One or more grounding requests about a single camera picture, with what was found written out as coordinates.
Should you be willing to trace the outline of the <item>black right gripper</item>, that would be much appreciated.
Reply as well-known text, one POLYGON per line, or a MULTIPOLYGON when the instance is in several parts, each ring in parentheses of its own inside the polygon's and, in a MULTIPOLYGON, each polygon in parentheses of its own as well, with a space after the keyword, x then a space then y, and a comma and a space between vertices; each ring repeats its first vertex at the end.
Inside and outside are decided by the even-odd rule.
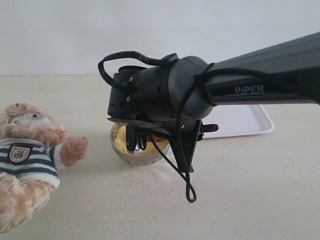
MULTIPOLYGON (((145 70, 142 66, 127 65, 122 66, 113 75, 116 83, 122 87, 134 87, 136 76, 145 70)), ((134 98, 134 94, 128 90, 117 90, 111 88, 109 104, 107 109, 108 120, 113 123, 127 123, 125 127, 125 142, 128 152, 134 152, 136 145, 139 151, 145 151, 147 148, 147 135, 139 134, 136 140, 136 127, 129 125, 137 119, 140 110, 134 98)))

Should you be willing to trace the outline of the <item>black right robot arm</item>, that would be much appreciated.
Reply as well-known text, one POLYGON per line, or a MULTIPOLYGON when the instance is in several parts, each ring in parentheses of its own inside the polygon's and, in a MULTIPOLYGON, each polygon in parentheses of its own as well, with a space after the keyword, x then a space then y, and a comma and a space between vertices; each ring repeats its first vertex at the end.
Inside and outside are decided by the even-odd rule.
POLYGON ((106 56, 98 70, 111 86, 115 123, 194 147, 202 119, 219 105, 320 102, 320 35, 313 33, 218 63, 196 56, 162 59, 136 51, 106 56))

